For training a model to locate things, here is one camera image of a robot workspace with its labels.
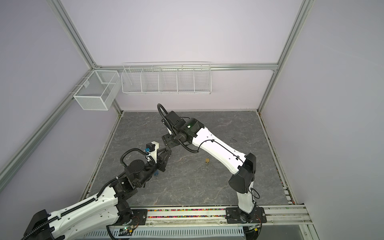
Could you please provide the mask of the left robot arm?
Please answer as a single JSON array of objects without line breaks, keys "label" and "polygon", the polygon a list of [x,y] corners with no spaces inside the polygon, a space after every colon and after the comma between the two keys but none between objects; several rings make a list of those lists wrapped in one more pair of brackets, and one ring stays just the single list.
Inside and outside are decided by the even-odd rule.
[{"label": "left robot arm", "polygon": [[98,193],[72,206],[48,213],[36,213],[24,240],[75,240],[101,227],[133,222],[134,215],[127,200],[145,186],[157,170],[165,171],[172,151],[158,149],[150,143],[146,149],[133,148],[120,158],[124,172],[105,183]]}]

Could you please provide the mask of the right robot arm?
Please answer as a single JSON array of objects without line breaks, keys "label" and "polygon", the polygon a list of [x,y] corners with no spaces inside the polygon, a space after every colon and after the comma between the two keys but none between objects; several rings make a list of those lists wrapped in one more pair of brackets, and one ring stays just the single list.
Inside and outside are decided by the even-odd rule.
[{"label": "right robot arm", "polygon": [[235,215],[228,216],[237,223],[262,223],[262,210],[258,208],[254,195],[254,180],[257,158],[252,153],[244,154],[217,138],[203,123],[195,118],[187,121],[174,111],[168,112],[162,104],[157,104],[162,122],[169,131],[163,137],[166,148],[181,146],[190,153],[204,150],[222,163],[232,174],[229,186],[237,192],[238,208]]}]

